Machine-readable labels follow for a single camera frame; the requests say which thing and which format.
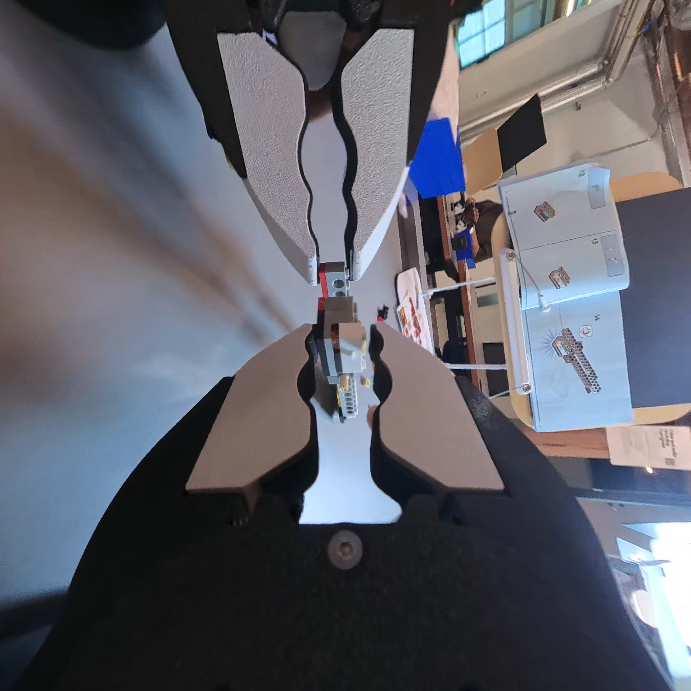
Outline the sticker sheet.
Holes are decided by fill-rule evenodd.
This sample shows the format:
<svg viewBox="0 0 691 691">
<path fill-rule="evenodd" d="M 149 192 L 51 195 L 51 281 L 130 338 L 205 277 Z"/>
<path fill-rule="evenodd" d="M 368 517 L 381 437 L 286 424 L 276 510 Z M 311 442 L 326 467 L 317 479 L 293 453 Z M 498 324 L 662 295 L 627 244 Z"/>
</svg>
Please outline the sticker sheet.
<svg viewBox="0 0 691 691">
<path fill-rule="evenodd" d="M 406 296 L 397 306 L 396 316 L 402 334 L 405 337 L 425 350 L 433 352 L 433 342 L 431 341 L 426 317 L 421 314 L 410 296 Z"/>
</svg>

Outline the instruction booklet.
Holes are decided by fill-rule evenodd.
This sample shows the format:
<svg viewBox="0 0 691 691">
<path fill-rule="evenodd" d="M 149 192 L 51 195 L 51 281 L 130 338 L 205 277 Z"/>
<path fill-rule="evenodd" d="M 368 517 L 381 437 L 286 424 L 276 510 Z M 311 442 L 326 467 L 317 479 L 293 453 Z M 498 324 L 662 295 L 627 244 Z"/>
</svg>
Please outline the instruction booklet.
<svg viewBox="0 0 691 691">
<path fill-rule="evenodd" d="M 620 300 L 629 263 L 610 179 L 588 161 L 498 185 L 538 432 L 633 422 Z"/>
</svg>

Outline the white book stand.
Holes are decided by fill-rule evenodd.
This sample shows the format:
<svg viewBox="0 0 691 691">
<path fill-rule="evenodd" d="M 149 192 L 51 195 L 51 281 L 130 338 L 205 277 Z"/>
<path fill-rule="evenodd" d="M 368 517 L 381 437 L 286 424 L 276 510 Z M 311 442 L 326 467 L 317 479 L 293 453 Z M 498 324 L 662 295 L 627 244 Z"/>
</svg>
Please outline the white book stand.
<svg viewBox="0 0 691 691">
<path fill-rule="evenodd" d="M 469 144 L 461 144 L 460 134 L 457 140 L 459 157 L 464 161 L 466 191 L 471 195 L 480 191 L 482 187 L 496 183 L 503 171 L 502 156 L 498 131 L 490 127 L 477 136 Z M 616 203 L 630 200 L 651 200 L 653 196 L 667 194 L 678 190 L 689 191 L 689 187 L 682 184 L 668 173 L 661 171 L 640 173 L 632 176 L 615 178 L 611 184 L 613 199 Z M 533 392 L 529 385 L 529 358 L 527 351 L 527 337 L 523 333 L 522 317 L 525 314 L 519 307 L 519 263 L 518 256 L 509 249 L 509 228 L 504 216 L 497 219 L 492 230 L 492 242 L 496 245 L 493 250 L 493 263 L 496 275 L 493 279 L 475 279 L 475 282 L 452 283 L 442 288 L 430 289 L 431 293 L 445 290 L 460 291 L 463 295 L 470 294 L 470 288 L 494 283 L 498 287 L 500 321 L 502 323 L 503 345 L 507 364 L 498 367 L 499 371 L 507 372 L 509 380 L 518 388 L 509 392 L 514 411 L 523 425 L 534 427 L 532 408 L 528 401 L 529 393 Z M 427 306 L 422 293 L 427 290 L 421 286 L 421 278 L 416 267 L 407 269 L 397 275 L 395 289 L 399 302 L 408 295 L 414 298 L 416 309 L 425 318 Z M 685 415 L 690 414 L 690 402 L 670 404 L 667 406 L 653 406 L 634 408 L 632 411 L 633 424 L 671 424 Z"/>
</svg>

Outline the grey lego beam frame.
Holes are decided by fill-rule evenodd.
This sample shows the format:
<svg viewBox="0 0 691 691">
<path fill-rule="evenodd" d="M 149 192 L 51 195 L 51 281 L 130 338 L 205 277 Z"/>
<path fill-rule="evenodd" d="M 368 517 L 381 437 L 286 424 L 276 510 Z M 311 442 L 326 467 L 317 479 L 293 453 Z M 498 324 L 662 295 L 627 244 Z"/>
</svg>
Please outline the grey lego beam frame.
<svg viewBox="0 0 691 691">
<path fill-rule="evenodd" d="M 343 424 L 347 420 L 358 417 L 358 385 L 367 380 L 367 339 L 366 367 L 362 373 L 359 375 L 341 375 L 339 378 L 326 377 L 323 342 L 325 325 L 356 321 L 362 324 L 362 322 L 358 316 L 358 306 L 350 294 L 350 273 L 345 263 L 321 263 L 317 269 L 317 278 L 321 296 L 318 300 L 316 323 L 312 328 L 312 337 L 322 374 L 334 398 L 334 411 Z"/>
</svg>

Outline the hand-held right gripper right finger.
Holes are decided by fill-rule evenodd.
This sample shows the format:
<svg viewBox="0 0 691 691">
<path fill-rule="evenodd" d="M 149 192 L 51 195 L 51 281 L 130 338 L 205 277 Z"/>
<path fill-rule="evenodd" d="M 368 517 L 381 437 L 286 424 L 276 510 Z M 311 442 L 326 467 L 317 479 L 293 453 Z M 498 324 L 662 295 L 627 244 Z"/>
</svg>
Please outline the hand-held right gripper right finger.
<svg viewBox="0 0 691 691">
<path fill-rule="evenodd" d="M 504 491 L 453 373 L 436 356 L 381 322 L 370 344 L 381 345 L 375 373 L 390 392 L 378 406 L 383 450 L 432 487 Z"/>
</svg>

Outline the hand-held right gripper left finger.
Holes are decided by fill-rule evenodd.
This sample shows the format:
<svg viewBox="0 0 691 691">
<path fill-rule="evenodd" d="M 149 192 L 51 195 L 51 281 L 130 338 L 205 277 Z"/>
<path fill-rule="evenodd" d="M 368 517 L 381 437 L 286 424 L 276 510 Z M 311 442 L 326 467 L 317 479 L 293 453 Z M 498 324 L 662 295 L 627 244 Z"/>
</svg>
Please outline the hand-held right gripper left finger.
<svg viewBox="0 0 691 691">
<path fill-rule="evenodd" d="M 189 493 L 246 493 L 314 446 L 312 330 L 300 325 L 237 371 L 186 482 Z"/>
</svg>

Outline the window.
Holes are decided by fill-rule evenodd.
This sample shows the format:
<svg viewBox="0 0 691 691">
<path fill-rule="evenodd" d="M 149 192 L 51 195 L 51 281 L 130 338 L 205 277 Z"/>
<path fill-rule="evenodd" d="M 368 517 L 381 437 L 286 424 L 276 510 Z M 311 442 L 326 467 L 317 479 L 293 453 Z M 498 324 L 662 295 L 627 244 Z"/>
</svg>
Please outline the window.
<svg viewBox="0 0 691 691">
<path fill-rule="evenodd" d="M 484 1 L 480 10 L 468 14 L 455 35 L 461 69 L 480 62 L 502 49 L 506 41 L 506 2 Z"/>
</svg>

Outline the black square panel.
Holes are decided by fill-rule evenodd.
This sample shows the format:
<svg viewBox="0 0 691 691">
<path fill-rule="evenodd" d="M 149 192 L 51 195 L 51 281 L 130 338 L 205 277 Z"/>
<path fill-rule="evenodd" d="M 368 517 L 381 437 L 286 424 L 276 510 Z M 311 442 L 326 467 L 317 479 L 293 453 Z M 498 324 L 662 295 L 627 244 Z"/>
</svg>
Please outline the black square panel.
<svg viewBox="0 0 691 691">
<path fill-rule="evenodd" d="M 497 130 L 497 141 L 506 173 L 547 143 L 540 95 L 536 93 Z"/>
</svg>

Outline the silver ventilation pipe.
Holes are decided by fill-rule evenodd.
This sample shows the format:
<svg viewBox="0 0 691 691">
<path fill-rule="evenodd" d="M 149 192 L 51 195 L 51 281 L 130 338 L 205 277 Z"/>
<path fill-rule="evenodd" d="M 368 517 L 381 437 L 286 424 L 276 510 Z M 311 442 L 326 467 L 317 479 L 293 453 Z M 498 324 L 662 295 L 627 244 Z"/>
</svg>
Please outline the silver ventilation pipe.
<svg viewBox="0 0 691 691">
<path fill-rule="evenodd" d="M 653 5 L 594 1 L 463 69 L 462 140 L 498 127 L 535 95 L 546 114 L 609 88 L 625 73 Z"/>
</svg>

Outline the white paper sheet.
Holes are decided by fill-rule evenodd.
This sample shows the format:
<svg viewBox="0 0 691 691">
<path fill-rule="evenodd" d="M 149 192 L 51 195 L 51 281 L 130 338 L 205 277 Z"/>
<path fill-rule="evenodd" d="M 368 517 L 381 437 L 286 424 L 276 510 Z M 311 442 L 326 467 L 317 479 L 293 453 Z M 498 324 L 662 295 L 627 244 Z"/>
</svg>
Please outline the white paper sheet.
<svg viewBox="0 0 691 691">
<path fill-rule="evenodd" d="M 612 465 L 690 471 L 690 428 L 611 426 L 605 429 Z"/>
</svg>

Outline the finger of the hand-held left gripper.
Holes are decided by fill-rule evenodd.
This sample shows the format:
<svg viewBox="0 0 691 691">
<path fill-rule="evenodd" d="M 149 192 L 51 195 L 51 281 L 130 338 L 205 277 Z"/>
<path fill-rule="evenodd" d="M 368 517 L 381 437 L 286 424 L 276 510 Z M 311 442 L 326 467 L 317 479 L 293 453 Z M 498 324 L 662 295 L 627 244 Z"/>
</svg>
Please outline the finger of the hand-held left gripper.
<svg viewBox="0 0 691 691">
<path fill-rule="evenodd" d="M 344 189 L 352 202 L 352 281 L 362 278 L 379 250 L 408 177 L 414 37 L 412 28 L 380 28 L 341 72 L 341 115 L 354 143 Z"/>
<path fill-rule="evenodd" d="M 307 126 L 303 74 L 254 32 L 218 33 L 217 42 L 245 187 L 282 254 L 309 285 L 316 285 L 319 248 L 300 158 Z"/>
</svg>

